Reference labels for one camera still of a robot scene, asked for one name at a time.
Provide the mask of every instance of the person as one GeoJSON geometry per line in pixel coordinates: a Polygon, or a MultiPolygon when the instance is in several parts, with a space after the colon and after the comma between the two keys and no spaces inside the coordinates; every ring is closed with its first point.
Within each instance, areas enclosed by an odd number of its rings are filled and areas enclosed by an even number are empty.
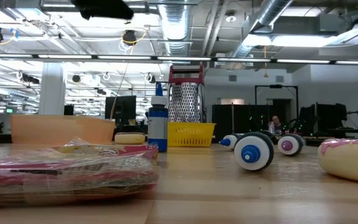
{"type": "Polygon", "coordinates": [[[280,123],[280,119],[278,116],[273,116],[272,122],[269,125],[269,132],[272,134],[281,134],[283,131],[282,125],[280,123]]]}

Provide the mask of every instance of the ceiling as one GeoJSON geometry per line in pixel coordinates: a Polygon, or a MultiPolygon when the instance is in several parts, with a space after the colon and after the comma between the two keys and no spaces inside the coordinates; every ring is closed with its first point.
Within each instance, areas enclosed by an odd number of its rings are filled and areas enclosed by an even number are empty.
{"type": "MultiPolygon", "coordinates": [[[[68,2],[53,0],[54,3],[68,2]]],[[[191,7],[189,36],[190,55],[201,56],[203,43],[206,36],[208,22],[211,19],[212,0],[202,0],[197,6],[191,7]]],[[[228,22],[223,19],[218,32],[218,40],[212,48],[212,55],[216,53],[228,54],[237,49],[243,41],[242,28],[248,15],[260,9],[262,1],[229,1],[227,11],[233,10],[236,20],[228,22]]],[[[294,1],[282,16],[316,17],[322,13],[338,14],[358,10],[358,0],[342,1],[319,1],[301,0],[294,1]]],[[[216,21],[220,15],[220,8],[216,14],[216,21]]],[[[21,15],[15,15],[0,10],[0,27],[4,40],[0,45],[0,53],[23,53],[23,54],[98,54],[98,55],[164,55],[165,44],[161,28],[160,16],[155,14],[135,14],[130,22],[119,19],[91,18],[85,20],[78,12],[41,12],[23,10],[21,15]],[[134,30],[138,41],[133,48],[122,44],[121,36],[125,30],[134,30]]],[[[277,47],[253,48],[251,54],[254,57],[269,58],[332,58],[342,57],[346,59],[358,59],[358,47],[330,47],[299,48],[277,47]]],[[[96,63],[96,62],[65,62],[64,67],[68,75],[67,104],[77,105],[76,111],[83,114],[101,114],[104,111],[104,96],[96,93],[96,90],[78,90],[79,86],[93,85],[91,82],[73,82],[74,75],[88,76],[89,80],[98,80],[100,88],[117,87],[122,82],[123,90],[118,95],[137,95],[139,97],[138,111],[143,113],[150,106],[150,96],[155,84],[149,83],[149,75],[157,81],[166,81],[169,72],[168,63],[96,63]],[[99,106],[89,106],[89,102],[100,101],[99,106]]],[[[255,64],[256,70],[263,64],[255,64]]],[[[291,65],[274,65],[275,69],[291,69],[291,65]]],[[[18,77],[21,73],[33,76],[42,81],[42,62],[21,62],[0,59],[0,85],[3,86],[28,86],[18,77]]],[[[26,98],[11,96],[13,100],[6,100],[6,92],[0,91],[0,105],[28,105],[22,109],[23,113],[36,113],[39,102],[39,86],[33,88],[5,88],[9,92],[22,93],[26,98]]],[[[107,92],[114,96],[117,90],[107,92]]]]}

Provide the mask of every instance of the air duct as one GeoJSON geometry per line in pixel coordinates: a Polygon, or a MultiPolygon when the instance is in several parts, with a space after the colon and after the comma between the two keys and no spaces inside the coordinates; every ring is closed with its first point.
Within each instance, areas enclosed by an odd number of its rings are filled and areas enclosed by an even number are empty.
{"type": "MultiPolygon", "coordinates": [[[[293,0],[265,0],[258,12],[257,19],[253,22],[246,21],[247,27],[244,30],[248,31],[247,35],[262,27],[272,26],[292,1],[293,0]]],[[[245,37],[231,57],[246,57],[253,47],[255,46],[247,44],[247,37],[245,37]]]]}
{"type": "Polygon", "coordinates": [[[165,4],[159,5],[158,9],[162,18],[161,28],[164,39],[178,41],[165,44],[167,53],[172,56],[187,56],[189,46],[181,41],[187,38],[190,7],[181,4],[165,4]]]}

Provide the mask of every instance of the wooden table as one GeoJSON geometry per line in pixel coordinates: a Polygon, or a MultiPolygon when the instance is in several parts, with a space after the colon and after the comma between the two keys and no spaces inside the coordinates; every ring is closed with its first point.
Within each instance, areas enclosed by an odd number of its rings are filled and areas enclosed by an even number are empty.
{"type": "MultiPolygon", "coordinates": [[[[29,150],[1,146],[0,155],[29,150]]],[[[161,180],[149,194],[105,204],[0,209],[0,224],[358,223],[358,183],[325,173],[316,148],[275,154],[247,172],[231,151],[171,148],[160,154],[161,180]]]]}

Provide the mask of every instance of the plastic wrap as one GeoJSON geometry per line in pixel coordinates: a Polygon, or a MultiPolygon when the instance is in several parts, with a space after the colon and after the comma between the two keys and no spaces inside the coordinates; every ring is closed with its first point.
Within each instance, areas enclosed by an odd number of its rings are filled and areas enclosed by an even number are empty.
{"type": "Polygon", "coordinates": [[[0,157],[0,206],[106,199],[152,189],[156,146],[90,145],[0,157]]]}

